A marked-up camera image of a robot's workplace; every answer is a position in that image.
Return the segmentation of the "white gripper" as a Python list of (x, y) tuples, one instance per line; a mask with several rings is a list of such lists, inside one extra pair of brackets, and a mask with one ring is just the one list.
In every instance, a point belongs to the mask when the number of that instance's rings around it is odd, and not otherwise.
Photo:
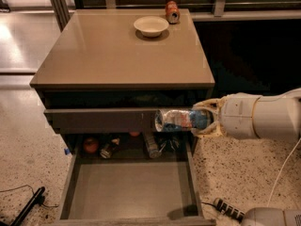
[(213, 122), (205, 129), (192, 129), (195, 137), (222, 137), (226, 133), (234, 138), (257, 138), (253, 126), (253, 112), (260, 95), (237, 93), (224, 98), (212, 98), (193, 105), (193, 110), (208, 110), (219, 113), (219, 122)]

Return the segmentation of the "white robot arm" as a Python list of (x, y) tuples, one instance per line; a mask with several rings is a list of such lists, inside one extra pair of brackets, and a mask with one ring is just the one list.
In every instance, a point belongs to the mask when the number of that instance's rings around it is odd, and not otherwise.
[[(196, 137), (230, 136), (238, 139), (269, 138), (300, 143), (301, 89), (277, 96), (236, 93), (209, 99), (193, 109), (210, 111), (214, 121), (205, 129), (193, 129)], [(301, 210), (257, 207), (248, 210), (241, 226), (301, 226)]]

